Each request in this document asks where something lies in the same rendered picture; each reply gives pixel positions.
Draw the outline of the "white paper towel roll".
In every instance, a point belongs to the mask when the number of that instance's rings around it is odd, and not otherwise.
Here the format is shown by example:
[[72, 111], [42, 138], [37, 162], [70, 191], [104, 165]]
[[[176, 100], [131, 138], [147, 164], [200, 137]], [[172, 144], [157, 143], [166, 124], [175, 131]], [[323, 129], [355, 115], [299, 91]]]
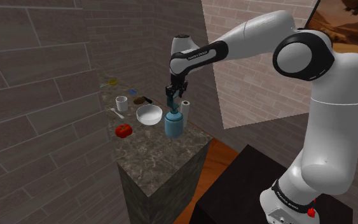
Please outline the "white paper towel roll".
[[190, 107], [190, 102], [189, 101], [182, 101], [181, 102], [180, 112], [182, 114], [183, 127], [187, 126], [189, 107]]

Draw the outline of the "blue soap dispenser bottle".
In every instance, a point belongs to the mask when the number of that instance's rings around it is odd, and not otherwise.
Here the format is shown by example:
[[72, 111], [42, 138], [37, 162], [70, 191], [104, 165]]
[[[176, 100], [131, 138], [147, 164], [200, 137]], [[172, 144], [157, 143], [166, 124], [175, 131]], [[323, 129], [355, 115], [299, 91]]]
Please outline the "blue soap dispenser bottle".
[[167, 97], [170, 111], [165, 115], [165, 134], [167, 137], [178, 138], [183, 131], [183, 115], [179, 112], [179, 105], [175, 103], [176, 96]]

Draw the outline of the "white bowl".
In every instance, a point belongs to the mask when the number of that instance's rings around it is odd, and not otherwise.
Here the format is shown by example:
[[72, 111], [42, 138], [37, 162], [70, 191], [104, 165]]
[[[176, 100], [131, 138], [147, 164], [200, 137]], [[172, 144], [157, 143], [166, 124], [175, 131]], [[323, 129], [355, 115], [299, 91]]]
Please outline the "white bowl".
[[156, 125], [163, 115], [163, 110], [153, 104], [147, 104], [139, 107], [136, 111], [137, 120], [143, 125]]

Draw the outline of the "white cup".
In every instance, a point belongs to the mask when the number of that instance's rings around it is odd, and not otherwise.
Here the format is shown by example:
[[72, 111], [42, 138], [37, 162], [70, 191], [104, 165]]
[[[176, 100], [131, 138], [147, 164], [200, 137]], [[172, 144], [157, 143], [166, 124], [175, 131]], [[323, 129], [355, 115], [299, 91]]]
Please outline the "white cup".
[[128, 98], [125, 96], [117, 96], [116, 97], [116, 107], [120, 112], [124, 112], [128, 110]]

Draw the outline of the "white spoon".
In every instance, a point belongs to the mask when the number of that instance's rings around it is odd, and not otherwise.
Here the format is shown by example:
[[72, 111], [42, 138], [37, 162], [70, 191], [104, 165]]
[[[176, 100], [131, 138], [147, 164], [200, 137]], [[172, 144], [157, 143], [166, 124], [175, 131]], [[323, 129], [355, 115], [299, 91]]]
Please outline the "white spoon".
[[110, 110], [114, 112], [117, 116], [119, 116], [121, 119], [125, 118], [123, 115], [119, 114], [119, 112], [117, 112], [114, 108], [110, 108]]

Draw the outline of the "red bell pepper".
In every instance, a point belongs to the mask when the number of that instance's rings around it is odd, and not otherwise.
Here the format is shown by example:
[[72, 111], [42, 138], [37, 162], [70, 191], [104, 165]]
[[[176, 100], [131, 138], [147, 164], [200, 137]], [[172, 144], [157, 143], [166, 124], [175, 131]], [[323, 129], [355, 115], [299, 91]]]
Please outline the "red bell pepper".
[[133, 130], [132, 130], [131, 126], [129, 126], [128, 124], [120, 125], [115, 129], [116, 136], [120, 137], [120, 138], [126, 138], [126, 137], [130, 136], [132, 134], [132, 132], [133, 132]]

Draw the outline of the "marble kitchen counter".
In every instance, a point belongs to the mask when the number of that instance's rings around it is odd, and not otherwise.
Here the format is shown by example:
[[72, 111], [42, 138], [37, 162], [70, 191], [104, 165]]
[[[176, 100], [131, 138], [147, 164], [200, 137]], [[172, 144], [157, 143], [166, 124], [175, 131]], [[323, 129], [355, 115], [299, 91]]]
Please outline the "marble kitchen counter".
[[[141, 124], [133, 100], [142, 94], [130, 94], [129, 90], [129, 84], [119, 81], [103, 87], [101, 94], [130, 223], [173, 224], [194, 196], [212, 138], [192, 124], [177, 139], [165, 135], [163, 121], [152, 126]], [[117, 110], [117, 96], [128, 98], [127, 111]], [[133, 130], [126, 138], [115, 134], [123, 124]]]

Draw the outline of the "dark robot stand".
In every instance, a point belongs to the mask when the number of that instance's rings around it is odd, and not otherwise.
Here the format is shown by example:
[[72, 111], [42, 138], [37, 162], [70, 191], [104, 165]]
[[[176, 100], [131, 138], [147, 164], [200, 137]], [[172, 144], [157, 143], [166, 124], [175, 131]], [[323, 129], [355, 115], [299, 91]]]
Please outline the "dark robot stand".
[[247, 145], [195, 205], [189, 224], [300, 224], [288, 208], [263, 211], [263, 190], [271, 190], [286, 169]]

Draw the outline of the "framed desert wall picture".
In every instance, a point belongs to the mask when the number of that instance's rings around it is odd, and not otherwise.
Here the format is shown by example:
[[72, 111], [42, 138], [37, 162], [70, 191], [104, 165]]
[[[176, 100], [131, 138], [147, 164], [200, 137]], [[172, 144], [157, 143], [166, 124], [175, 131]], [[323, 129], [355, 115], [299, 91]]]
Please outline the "framed desert wall picture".
[[305, 29], [328, 34], [336, 52], [358, 53], [358, 0], [317, 0]]

